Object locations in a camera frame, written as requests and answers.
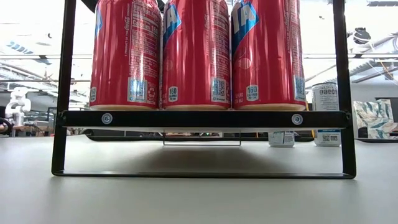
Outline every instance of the metal shelf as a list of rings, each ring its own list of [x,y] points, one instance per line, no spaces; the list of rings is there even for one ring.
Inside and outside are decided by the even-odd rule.
[[[333,1],[336,67],[340,110],[334,112],[270,111],[69,111],[76,0],[65,1],[57,122],[52,173],[74,177],[171,177],[171,178],[254,178],[254,179],[353,179],[356,176],[351,90],[345,25],[345,2]],[[231,132],[341,129],[342,173],[170,173],[170,172],[69,172],[65,170],[66,127],[96,127],[131,130],[222,130]]]

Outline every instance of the table surface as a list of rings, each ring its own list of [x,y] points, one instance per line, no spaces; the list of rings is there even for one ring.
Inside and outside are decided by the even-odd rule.
[[[54,177],[53,138],[0,139],[0,223],[397,223],[398,144],[356,142],[354,180]],[[69,170],[341,172],[339,148],[93,142],[70,136]]]

